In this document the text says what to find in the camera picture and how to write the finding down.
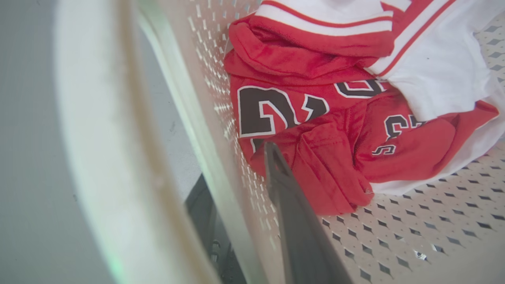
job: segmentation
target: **red fabric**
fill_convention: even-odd
[[[363,82],[350,82],[349,87],[363,88]],[[498,115],[495,107],[478,102],[468,113],[450,114],[429,121],[410,121],[411,111],[398,90],[381,83],[386,90],[368,99],[345,98],[335,85],[279,87],[265,82],[231,77],[233,109],[239,144],[253,168],[265,175],[263,146],[255,149],[251,140],[261,138],[275,142],[305,193],[314,211],[320,215],[354,212],[373,198],[370,182],[391,180],[421,180],[435,176],[454,156],[473,131]],[[260,96],[275,88],[283,92],[294,110],[299,125],[288,125],[286,113],[274,110],[277,105],[247,104],[271,115],[274,130],[271,134],[246,136],[241,123],[247,122],[244,111],[239,115],[239,89],[253,89],[247,96]],[[303,109],[305,94],[323,98],[329,112],[307,120]],[[408,127],[395,125],[392,131],[401,133],[388,139],[385,121],[390,116],[402,116]],[[373,155],[379,147],[394,145],[394,154]]]
[[[330,44],[334,37],[322,36],[317,40],[308,32],[291,28],[291,36],[284,32],[286,25],[263,17],[249,15],[233,22],[229,28],[233,45],[225,57],[225,70],[236,76],[255,78],[279,85],[319,85],[335,82],[373,79],[367,71],[356,66],[363,56],[380,57],[392,50],[392,38],[381,35],[352,41],[342,39],[341,44]],[[311,44],[300,45],[295,38],[305,38],[306,43],[319,42],[321,46],[334,46],[334,53],[311,50]],[[364,44],[364,40],[376,44]]]

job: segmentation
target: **clothing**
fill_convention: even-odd
[[[253,170],[265,175],[263,142],[275,142],[321,215],[367,205],[370,182],[436,175],[498,115],[478,102],[474,111],[420,122],[397,89],[377,80],[280,89],[232,76],[231,93],[239,143]]]
[[[471,0],[277,0],[263,1],[255,14],[232,23],[234,49],[224,65],[239,143],[251,167],[265,174],[262,143],[275,142],[315,212],[332,215],[367,205],[373,192],[403,194],[484,154],[505,131],[505,119],[497,118],[505,96],[487,69],[478,68],[479,78],[458,70],[443,81],[447,76],[431,61],[416,65],[423,41],[439,36],[438,25],[453,15],[442,12],[463,6],[487,9]],[[465,28],[483,22],[469,18]],[[447,64],[444,51],[430,52],[442,71],[458,65],[458,52]],[[473,48],[468,52],[469,65],[483,62]],[[383,71],[387,81],[376,78]],[[474,83],[461,98],[455,97],[459,86],[449,88],[457,78]],[[403,91],[411,89],[414,99]],[[424,104],[413,107],[417,101]]]

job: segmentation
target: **jersey trim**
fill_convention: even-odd
[[[456,0],[434,0],[430,3],[395,39],[392,54],[378,59],[374,64],[365,69],[372,74],[376,74],[381,79],[387,79],[390,76],[391,70],[405,55],[407,50],[454,2]]]
[[[391,31],[393,12],[382,11],[378,14],[364,17],[359,20],[352,19],[350,21],[337,23],[315,19],[279,2],[263,1],[255,15],[315,34],[348,36]]]

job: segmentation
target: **red and white jersey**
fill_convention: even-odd
[[[476,84],[455,99],[449,86],[460,90],[457,78],[468,81],[461,85],[475,78],[460,74],[466,65],[451,67],[454,76],[444,74],[453,63],[437,73],[432,58],[443,61],[454,45],[431,50],[423,41],[442,20],[457,15],[444,14],[453,5],[483,12],[487,8],[479,3],[497,7],[498,2],[263,1],[254,14],[230,25],[233,49],[224,60],[245,157],[264,173],[262,142],[277,143],[319,214],[351,212],[367,204],[372,191],[403,194],[459,170],[505,131],[505,118],[498,116],[505,111],[505,96],[497,84]],[[478,16],[469,18],[465,23],[478,26]],[[408,32],[410,37],[402,36]],[[447,40],[459,37],[448,35]],[[433,55],[416,65],[423,52]],[[482,60],[480,53],[469,54],[470,65]],[[489,73],[477,73],[486,78],[481,83],[489,81]],[[476,103],[487,96],[491,105]],[[416,108],[416,100],[424,104]],[[451,109],[466,112],[448,114]]]
[[[420,120],[470,111],[496,81],[473,33],[503,11],[503,0],[412,1],[393,24],[392,53],[360,64],[397,87]]]
[[[275,142],[317,214],[353,212],[370,184],[435,176],[475,129],[498,115],[471,112],[418,121],[397,89],[378,80],[278,86],[231,76],[239,144],[265,175],[263,143]]]
[[[284,74],[276,83],[387,79],[431,120],[489,96],[494,78],[473,32],[503,11],[503,0],[269,0],[230,27],[230,40],[255,70]]]

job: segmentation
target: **printed number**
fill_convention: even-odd
[[[413,115],[409,115],[409,121],[410,125],[405,116],[401,114],[388,116],[386,120],[384,120],[384,127],[386,128],[387,134],[386,141],[400,136],[402,133],[401,129],[418,128],[426,123],[426,121],[417,121]],[[372,152],[372,155],[392,155],[394,154],[395,150],[395,145],[379,146],[377,149],[375,149],[375,151]]]
[[[261,88],[257,86],[244,86],[238,90],[238,116],[240,137],[260,135],[274,135],[274,116],[265,114],[265,105],[268,105],[284,122],[285,129],[299,125],[296,112],[286,92],[276,88]],[[325,99],[305,94],[302,110],[307,111],[305,121],[328,113],[329,106]],[[253,151],[260,147],[263,139],[252,138]]]
[[[353,88],[349,86],[350,83],[361,83],[360,85],[364,85],[365,87]],[[334,85],[337,92],[346,98],[369,99],[385,91],[381,82],[378,80],[361,80],[349,83],[342,82]]]
[[[391,115],[384,120],[384,126],[386,128],[387,139],[386,141],[400,136],[402,133],[401,129],[405,128],[418,128],[426,124],[426,121],[417,121],[413,115],[409,115],[410,125],[405,116]]]
[[[392,155],[394,154],[394,151],[396,150],[395,145],[385,145],[385,146],[379,146],[375,151],[372,152],[372,155]]]

